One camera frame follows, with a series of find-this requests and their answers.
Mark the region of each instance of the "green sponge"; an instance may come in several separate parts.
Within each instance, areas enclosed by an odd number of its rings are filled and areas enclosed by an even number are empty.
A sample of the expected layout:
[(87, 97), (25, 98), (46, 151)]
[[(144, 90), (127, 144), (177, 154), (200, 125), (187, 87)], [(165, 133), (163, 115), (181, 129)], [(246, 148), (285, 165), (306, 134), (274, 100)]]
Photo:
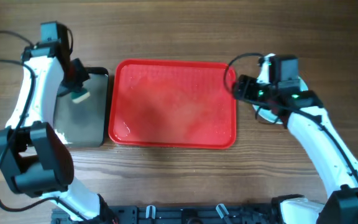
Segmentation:
[(82, 101), (88, 99), (90, 96), (91, 94), (86, 90), (86, 88), (82, 88), (79, 92), (70, 93), (71, 100), (74, 103), (81, 103)]

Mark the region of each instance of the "black joint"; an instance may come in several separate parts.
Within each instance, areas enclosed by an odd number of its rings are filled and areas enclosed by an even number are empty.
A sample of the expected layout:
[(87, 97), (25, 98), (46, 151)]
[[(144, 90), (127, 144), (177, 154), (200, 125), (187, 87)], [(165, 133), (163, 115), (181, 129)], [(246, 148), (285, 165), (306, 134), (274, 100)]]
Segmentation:
[[(269, 57), (269, 82), (278, 85), (280, 82), (298, 80), (298, 58), (294, 55), (274, 55)], [(299, 88), (299, 83), (287, 83), (280, 88)]]
[(314, 116), (314, 120), (318, 123), (323, 122), (323, 117), (321, 115), (316, 115)]
[(28, 61), (33, 57), (56, 57), (66, 73), (70, 68), (70, 46), (68, 41), (68, 29), (58, 22), (46, 22), (41, 24), (41, 41), (37, 45), (27, 46), (22, 54), (22, 61)]
[(58, 91), (58, 96), (66, 95), (72, 91), (81, 91), (83, 82), (87, 81), (88, 79), (90, 79), (90, 75), (81, 61), (78, 58), (72, 60), (70, 63), (69, 72), (63, 78), (61, 89)]
[(341, 190), (349, 190), (350, 187), (347, 184), (341, 185)]
[[(0, 131), (0, 156), (12, 134), (9, 127)], [(48, 123), (19, 128), (4, 159), (1, 171), (11, 191), (39, 197), (44, 193), (67, 190), (74, 178), (73, 160)], [(20, 156), (33, 145), (36, 155)]]
[(265, 62), (265, 58), (264, 58), (264, 57), (260, 57), (260, 58), (258, 59), (258, 66), (261, 67), (261, 66), (264, 64), (264, 62)]
[[(317, 95), (311, 91), (288, 91), (288, 92), (282, 92), (280, 94), (280, 98), (283, 101), (283, 104), (287, 107), (294, 108), (294, 109), (301, 109), (301, 108), (308, 108), (311, 106), (317, 106), (318, 108), (323, 107), (323, 103), (321, 100), (317, 97)], [(316, 117), (316, 120), (319, 121), (319, 123), (322, 122), (322, 117)]]
[(258, 100), (260, 85), (257, 79), (247, 75), (240, 75), (233, 88), (233, 97), (236, 100)]

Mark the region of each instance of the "plastic tray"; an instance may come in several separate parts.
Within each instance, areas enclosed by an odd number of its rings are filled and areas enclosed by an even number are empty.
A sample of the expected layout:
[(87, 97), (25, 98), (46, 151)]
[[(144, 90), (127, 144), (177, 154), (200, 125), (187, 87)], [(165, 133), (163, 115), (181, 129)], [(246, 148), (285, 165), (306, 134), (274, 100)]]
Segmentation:
[[(236, 101), (223, 86), (226, 66), (171, 60), (121, 62), (112, 94), (110, 138), (138, 146), (230, 147), (236, 140)], [(228, 77), (235, 76), (230, 69)]]

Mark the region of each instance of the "wooden table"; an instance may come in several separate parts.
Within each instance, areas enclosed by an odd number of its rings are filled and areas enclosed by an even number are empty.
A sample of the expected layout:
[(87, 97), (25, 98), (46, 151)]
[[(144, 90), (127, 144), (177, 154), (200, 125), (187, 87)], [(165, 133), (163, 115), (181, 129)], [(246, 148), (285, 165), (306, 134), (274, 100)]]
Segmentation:
[[(126, 58), (228, 62), (237, 54), (295, 54), (300, 73), (318, 93), (358, 158), (358, 1), (0, 0), (0, 29), (39, 40), (39, 24), (58, 20), (74, 33), (74, 57), (114, 73)], [(0, 57), (19, 58), (24, 44), (0, 37)], [(257, 75), (243, 60), (239, 73)], [(16, 104), (22, 69), (0, 64), (0, 129)], [(261, 125), (239, 103), (238, 137), (225, 151), (122, 147), (71, 149), (76, 176), (110, 205), (267, 202), (326, 193), (311, 161), (280, 125)], [(34, 200), (13, 195), (12, 207)], [(0, 223), (48, 223), (51, 203), (27, 212), (0, 209)]]

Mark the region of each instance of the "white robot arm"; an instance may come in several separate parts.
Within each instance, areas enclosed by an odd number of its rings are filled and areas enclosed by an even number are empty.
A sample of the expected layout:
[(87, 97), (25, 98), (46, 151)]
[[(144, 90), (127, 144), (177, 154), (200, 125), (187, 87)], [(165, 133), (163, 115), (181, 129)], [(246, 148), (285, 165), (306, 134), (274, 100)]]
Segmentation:
[(298, 59), (293, 55), (269, 54), (260, 57), (259, 65), (258, 79), (241, 75), (233, 84), (232, 94), (253, 104), (261, 117), (279, 121), (291, 132), (316, 167), (329, 198), (326, 205), (303, 197), (283, 200), (282, 221), (357, 223), (358, 161), (334, 129), (322, 102), (299, 78)]
[[(115, 215), (103, 198), (74, 177), (71, 155), (52, 128), (58, 96), (75, 93), (71, 94), (75, 103), (89, 96), (82, 87), (89, 79), (88, 72), (78, 59), (70, 61), (68, 29), (64, 25), (44, 23), (41, 36), (41, 42), (26, 47), (22, 54), (26, 67), (19, 99), (6, 129), (0, 131), (0, 158), (4, 150), (9, 149), (2, 157), (2, 173), (14, 193), (49, 200), (66, 211), (73, 221), (114, 223)], [(27, 67), (34, 72), (34, 77)], [(32, 78), (35, 86), (29, 96)], [(28, 97), (30, 106), (18, 127)], [(19, 131), (13, 136), (15, 143), (9, 145), (15, 127)], [(20, 156), (19, 152), (25, 151), (27, 145), (34, 146), (37, 155)], [(10, 212), (20, 210), (1, 206), (1, 203), (0, 207)]]

